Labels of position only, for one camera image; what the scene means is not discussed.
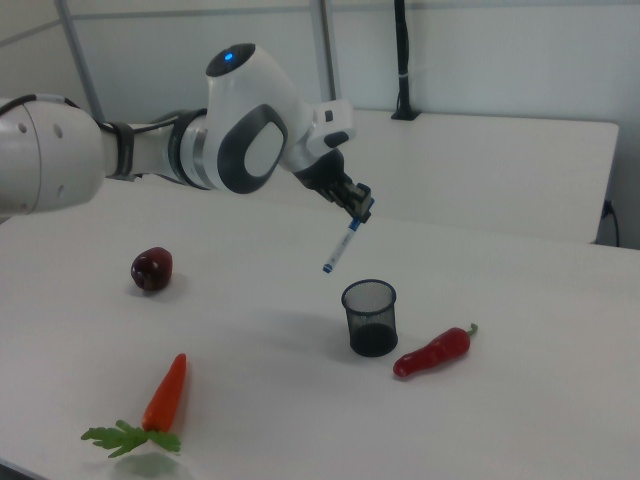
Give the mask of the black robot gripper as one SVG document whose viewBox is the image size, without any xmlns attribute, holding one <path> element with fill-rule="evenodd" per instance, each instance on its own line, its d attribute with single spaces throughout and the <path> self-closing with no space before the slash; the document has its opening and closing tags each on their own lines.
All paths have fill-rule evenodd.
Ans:
<svg viewBox="0 0 640 480">
<path fill-rule="evenodd" d="M 374 204 L 371 188 L 353 183 L 344 171 L 344 156 L 339 149 L 331 150 L 310 167 L 295 172 L 294 176 L 305 188 L 335 203 L 360 223 L 366 223 L 370 218 Z"/>
</svg>

